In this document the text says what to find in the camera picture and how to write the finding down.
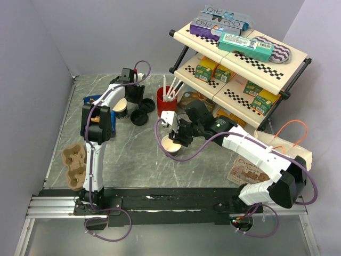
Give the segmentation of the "green yellow box right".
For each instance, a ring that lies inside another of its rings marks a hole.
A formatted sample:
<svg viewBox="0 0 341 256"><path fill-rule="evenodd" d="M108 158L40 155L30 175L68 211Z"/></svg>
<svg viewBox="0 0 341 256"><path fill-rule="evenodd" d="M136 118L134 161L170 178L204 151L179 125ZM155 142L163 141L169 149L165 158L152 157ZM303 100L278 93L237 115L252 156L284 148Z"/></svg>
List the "green yellow box right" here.
<svg viewBox="0 0 341 256"><path fill-rule="evenodd" d="M251 103L251 108L259 114L265 116L273 107L273 105L279 100L279 98L279 94L275 95L263 89L256 97L254 97Z"/></svg>

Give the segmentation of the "purple toothpaste box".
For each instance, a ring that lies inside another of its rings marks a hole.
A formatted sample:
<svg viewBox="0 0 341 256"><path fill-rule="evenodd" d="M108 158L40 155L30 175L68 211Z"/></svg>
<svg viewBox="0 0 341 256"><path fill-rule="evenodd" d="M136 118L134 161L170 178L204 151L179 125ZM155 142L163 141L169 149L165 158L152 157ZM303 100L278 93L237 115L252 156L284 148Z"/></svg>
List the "purple toothpaste box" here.
<svg viewBox="0 0 341 256"><path fill-rule="evenodd" d="M218 41L223 33L240 36L242 29L195 18L190 23L190 33L196 36Z"/></svg>

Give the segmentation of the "blue grey toothpaste box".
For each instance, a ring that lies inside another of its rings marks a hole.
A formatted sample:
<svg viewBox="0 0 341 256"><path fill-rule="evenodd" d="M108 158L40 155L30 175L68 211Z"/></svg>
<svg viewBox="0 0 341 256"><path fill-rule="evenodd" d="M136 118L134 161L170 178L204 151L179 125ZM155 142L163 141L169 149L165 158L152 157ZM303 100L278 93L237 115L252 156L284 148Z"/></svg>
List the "blue grey toothpaste box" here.
<svg viewBox="0 0 341 256"><path fill-rule="evenodd" d="M201 11L201 13L210 14L214 17L220 17L220 18L237 20L239 22L243 22L244 23L243 30L247 30L248 28L254 28L255 27L255 22L253 21L253 19L249 15L239 13L236 11L205 5L205 7Z"/></svg>

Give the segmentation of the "teal toothpaste box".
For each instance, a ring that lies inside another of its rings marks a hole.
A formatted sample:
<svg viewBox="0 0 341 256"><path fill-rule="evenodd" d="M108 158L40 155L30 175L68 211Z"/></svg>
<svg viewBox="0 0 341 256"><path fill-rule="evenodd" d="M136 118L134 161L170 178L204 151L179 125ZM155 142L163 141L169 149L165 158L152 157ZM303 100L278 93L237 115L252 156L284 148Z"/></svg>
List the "teal toothpaste box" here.
<svg viewBox="0 0 341 256"><path fill-rule="evenodd" d="M246 57L268 62L274 45L234 34L223 33L218 41L218 48L223 51L242 54Z"/></svg>

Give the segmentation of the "black paper coffee cup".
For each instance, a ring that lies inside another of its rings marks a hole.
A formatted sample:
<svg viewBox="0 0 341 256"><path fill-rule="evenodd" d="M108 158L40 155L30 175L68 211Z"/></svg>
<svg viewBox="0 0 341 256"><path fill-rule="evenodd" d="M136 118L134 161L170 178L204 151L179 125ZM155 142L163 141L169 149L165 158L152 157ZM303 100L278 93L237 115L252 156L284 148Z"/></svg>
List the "black paper coffee cup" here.
<svg viewBox="0 0 341 256"><path fill-rule="evenodd" d="M161 145L172 156L177 156L182 147L180 144L174 143L167 135L162 138Z"/></svg>

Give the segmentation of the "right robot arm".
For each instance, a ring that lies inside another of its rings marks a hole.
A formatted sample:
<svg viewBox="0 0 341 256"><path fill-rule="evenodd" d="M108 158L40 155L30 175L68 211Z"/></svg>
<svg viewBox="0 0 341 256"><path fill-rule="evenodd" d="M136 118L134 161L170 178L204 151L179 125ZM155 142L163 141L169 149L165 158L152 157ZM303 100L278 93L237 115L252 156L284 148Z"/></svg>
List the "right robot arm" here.
<svg viewBox="0 0 341 256"><path fill-rule="evenodd" d="M246 212L258 203L275 202L286 209L296 203L307 181L304 158L274 150L226 116L214 117L199 100L190 103L185 113L188 121L179 118L174 111L161 113L162 123L172 128L168 137L174 143L187 147L193 138L203 137L244 157L269 177L266 181L239 187L232 203L236 211Z"/></svg>

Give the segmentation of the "brown paper takeout bag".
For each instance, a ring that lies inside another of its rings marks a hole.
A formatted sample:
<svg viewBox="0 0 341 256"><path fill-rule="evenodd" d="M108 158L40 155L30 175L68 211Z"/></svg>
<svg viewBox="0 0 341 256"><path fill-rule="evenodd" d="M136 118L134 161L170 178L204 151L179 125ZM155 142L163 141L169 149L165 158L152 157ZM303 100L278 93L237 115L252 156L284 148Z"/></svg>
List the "brown paper takeout bag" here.
<svg viewBox="0 0 341 256"><path fill-rule="evenodd" d="M281 176L280 171L286 170L290 165L290 161L283 158L284 155L292 159L297 156L303 158L306 169L309 171L312 167L312 152L299 145L307 136L307 125L295 119L288 121L279 131L294 122L301 123L305 127L303 137L297 142L289 142L280 138L279 132L269 134L261 131L255 131L254 138L264 144L265 148L246 139L241 140L242 144L251 146L252 150L259 149L260 151L253 157L248 155L238 156L227 174L227 179L238 186L244 183L255 184L268 180L277 181Z"/></svg>

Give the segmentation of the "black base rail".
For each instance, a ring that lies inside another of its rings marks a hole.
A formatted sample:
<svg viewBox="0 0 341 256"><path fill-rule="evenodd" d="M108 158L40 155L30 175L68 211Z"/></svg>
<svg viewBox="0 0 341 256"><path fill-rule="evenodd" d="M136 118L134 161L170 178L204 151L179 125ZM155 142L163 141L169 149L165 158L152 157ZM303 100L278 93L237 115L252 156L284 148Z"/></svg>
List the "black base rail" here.
<svg viewBox="0 0 341 256"><path fill-rule="evenodd" d="M43 189L31 198L28 219L88 220L91 231L105 227L213 223L229 225L247 205L237 202L236 188L105 189L104 208L94 211L67 189Z"/></svg>

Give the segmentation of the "black coffee cup lid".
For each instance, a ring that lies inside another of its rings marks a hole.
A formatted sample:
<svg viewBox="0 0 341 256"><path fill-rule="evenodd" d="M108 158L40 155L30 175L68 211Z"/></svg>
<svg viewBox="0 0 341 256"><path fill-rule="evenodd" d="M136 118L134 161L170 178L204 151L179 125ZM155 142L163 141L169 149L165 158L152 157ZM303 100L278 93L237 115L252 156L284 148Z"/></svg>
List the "black coffee cup lid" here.
<svg viewBox="0 0 341 256"><path fill-rule="evenodd" d="M155 102L150 98L144 98L139 103L139 109L146 113L153 112L155 110L155 107Z"/></svg>
<svg viewBox="0 0 341 256"><path fill-rule="evenodd" d="M140 109L134 110L130 115L131 122L136 126L142 126L148 121L148 114Z"/></svg>

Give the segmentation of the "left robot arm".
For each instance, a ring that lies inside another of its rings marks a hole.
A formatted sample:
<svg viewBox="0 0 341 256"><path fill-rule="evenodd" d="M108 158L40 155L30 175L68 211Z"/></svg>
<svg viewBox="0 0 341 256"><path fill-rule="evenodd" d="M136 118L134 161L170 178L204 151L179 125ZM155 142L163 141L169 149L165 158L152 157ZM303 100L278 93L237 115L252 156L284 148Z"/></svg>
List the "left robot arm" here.
<svg viewBox="0 0 341 256"><path fill-rule="evenodd" d="M82 107L80 135L85 140L87 160L79 198L93 214L100 214L105 208L102 172L104 151L112 134L111 111L120 100L140 94L139 84L148 76L135 68L124 68L97 100Z"/></svg>

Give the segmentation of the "blue Doritos chip bag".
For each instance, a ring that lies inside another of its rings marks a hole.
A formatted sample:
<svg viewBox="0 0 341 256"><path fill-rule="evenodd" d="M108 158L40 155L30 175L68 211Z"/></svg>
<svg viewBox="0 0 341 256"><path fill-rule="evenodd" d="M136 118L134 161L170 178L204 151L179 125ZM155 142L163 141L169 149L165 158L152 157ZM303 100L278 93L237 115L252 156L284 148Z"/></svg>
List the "blue Doritos chip bag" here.
<svg viewBox="0 0 341 256"><path fill-rule="evenodd" d="M93 103L100 97L101 95L91 95L83 98L80 135L84 138L88 115L93 108ZM113 138L116 133L115 118L115 113L109 107L96 107L92 113L88 128L88 140L100 143L101 141L108 141L110 138Z"/></svg>

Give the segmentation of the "green yellow box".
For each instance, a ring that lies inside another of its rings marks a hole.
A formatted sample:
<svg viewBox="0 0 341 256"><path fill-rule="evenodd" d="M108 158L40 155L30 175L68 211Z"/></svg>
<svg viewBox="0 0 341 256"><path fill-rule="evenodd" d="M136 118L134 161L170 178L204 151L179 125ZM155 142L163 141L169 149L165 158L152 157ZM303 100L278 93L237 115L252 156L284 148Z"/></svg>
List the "green yellow box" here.
<svg viewBox="0 0 341 256"><path fill-rule="evenodd" d="M262 87L256 85L255 83L251 82L251 81L247 81L243 93L250 95L252 97L256 97L258 96L258 94L263 90Z"/></svg>
<svg viewBox="0 0 341 256"><path fill-rule="evenodd" d="M205 83L208 83L214 75L214 71L217 66L218 62L208 57L202 57L198 65L196 66L194 77Z"/></svg>
<svg viewBox="0 0 341 256"><path fill-rule="evenodd" d="M214 71L214 78L223 83L228 83L234 75L235 72L221 64L219 64Z"/></svg>
<svg viewBox="0 0 341 256"><path fill-rule="evenodd" d="M275 95L263 89L256 97L254 97L251 103L251 108L259 114L265 116L273 107L273 105L279 100L279 98L279 94Z"/></svg>

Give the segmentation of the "green yellow box far left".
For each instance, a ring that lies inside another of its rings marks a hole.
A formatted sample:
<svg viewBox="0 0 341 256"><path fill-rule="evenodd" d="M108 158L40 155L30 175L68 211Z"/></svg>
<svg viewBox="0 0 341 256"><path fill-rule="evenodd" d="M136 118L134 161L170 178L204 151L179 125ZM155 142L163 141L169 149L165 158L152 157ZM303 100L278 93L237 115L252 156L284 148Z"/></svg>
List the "green yellow box far left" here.
<svg viewBox="0 0 341 256"><path fill-rule="evenodd" d="M208 83L214 75L214 71L217 66L218 62L208 57L202 57L198 65L196 66L194 77L205 83Z"/></svg>

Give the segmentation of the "orange snack packet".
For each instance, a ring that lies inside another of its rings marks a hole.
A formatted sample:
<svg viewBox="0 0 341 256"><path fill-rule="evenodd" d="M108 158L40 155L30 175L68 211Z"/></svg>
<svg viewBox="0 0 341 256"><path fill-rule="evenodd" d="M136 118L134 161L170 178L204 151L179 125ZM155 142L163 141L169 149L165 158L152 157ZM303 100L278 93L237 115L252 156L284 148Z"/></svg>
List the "orange snack packet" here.
<svg viewBox="0 0 341 256"><path fill-rule="evenodd" d="M219 109L216 114L215 117L220 117L220 116L225 116L228 117L229 119L235 121L238 125L240 125L241 127L245 127L246 126L246 122L243 121L241 118L237 117L236 115L232 114L231 112L227 111L226 109Z"/></svg>

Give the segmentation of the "purple wavy sleep mask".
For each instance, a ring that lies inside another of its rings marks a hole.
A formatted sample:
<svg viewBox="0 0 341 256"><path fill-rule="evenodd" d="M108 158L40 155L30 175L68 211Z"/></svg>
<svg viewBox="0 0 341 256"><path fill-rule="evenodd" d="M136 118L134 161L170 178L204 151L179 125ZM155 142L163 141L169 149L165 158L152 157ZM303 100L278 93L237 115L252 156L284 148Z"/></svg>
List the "purple wavy sleep mask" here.
<svg viewBox="0 0 341 256"><path fill-rule="evenodd" d="M291 50L286 46L275 43L264 36L256 36L254 39L259 42L272 44L274 46L272 55L269 59L270 62L277 64L288 64L291 62L292 53Z"/></svg>

